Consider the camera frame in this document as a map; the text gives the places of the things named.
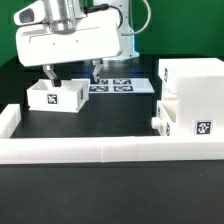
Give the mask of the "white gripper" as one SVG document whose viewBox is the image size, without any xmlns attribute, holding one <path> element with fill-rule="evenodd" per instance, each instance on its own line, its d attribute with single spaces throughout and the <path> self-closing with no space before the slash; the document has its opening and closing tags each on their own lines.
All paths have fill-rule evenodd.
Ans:
<svg viewBox="0 0 224 224">
<path fill-rule="evenodd" d="M 98 82 L 101 58 L 122 52 L 119 17 L 115 10 L 86 14 L 81 0 L 36 0 L 14 14 L 16 48 L 26 66 L 44 65 L 53 87 L 61 80 L 52 64 L 93 60 L 91 83 Z"/>
</svg>

